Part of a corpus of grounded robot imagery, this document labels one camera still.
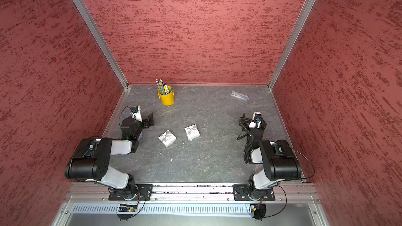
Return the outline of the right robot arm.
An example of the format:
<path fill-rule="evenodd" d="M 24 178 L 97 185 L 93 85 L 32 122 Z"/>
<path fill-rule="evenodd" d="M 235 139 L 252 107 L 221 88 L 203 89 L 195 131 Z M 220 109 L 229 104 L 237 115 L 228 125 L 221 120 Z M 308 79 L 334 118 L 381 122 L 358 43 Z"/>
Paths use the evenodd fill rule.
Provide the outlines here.
<path fill-rule="evenodd" d="M 246 164 L 262 165 L 263 169 L 250 176 L 247 194 L 250 200 L 262 201 L 273 196 L 273 187 L 280 182 L 297 181 L 301 179 L 301 167 L 292 147 L 286 140 L 263 140 L 267 126 L 259 115 L 250 119 L 239 118 L 243 135 L 246 138 L 243 152 Z"/>

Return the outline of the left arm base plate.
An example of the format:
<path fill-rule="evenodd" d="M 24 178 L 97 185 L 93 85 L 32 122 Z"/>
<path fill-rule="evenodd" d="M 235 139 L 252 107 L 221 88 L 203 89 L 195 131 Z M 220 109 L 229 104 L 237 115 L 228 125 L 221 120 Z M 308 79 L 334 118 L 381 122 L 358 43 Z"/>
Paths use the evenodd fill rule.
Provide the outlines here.
<path fill-rule="evenodd" d="M 136 184 L 134 190 L 128 188 L 109 188 L 109 201 L 135 202 L 140 200 L 149 201 L 153 190 L 152 184 Z"/>

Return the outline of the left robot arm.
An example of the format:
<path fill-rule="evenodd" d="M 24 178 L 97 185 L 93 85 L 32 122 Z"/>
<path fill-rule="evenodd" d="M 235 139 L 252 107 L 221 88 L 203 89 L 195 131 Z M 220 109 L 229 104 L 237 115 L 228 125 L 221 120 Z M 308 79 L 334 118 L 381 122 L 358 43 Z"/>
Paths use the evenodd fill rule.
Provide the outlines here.
<path fill-rule="evenodd" d="M 131 174 L 110 166 L 112 155 L 135 153 L 142 138 L 143 129 L 155 125 L 154 114 L 142 121 L 135 114 L 124 119 L 120 125 L 121 139 L 82 139 L 65 169 L 68 180 L 94 182 L 108 187 L 109 200 L 140 200 L 144 197 Z"/>

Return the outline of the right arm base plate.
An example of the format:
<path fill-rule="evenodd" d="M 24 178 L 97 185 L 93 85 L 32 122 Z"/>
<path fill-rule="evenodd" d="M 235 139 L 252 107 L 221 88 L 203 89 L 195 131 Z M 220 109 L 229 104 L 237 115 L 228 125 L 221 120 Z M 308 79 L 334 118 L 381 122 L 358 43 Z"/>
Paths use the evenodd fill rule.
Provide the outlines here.
<path fill-rule="evenodd" d="M 275 201 L 275 194 L 270 189 L 255 189 L 249 185 L 237 184 L 233 185 L 233 196 L 235 201 Z"/>

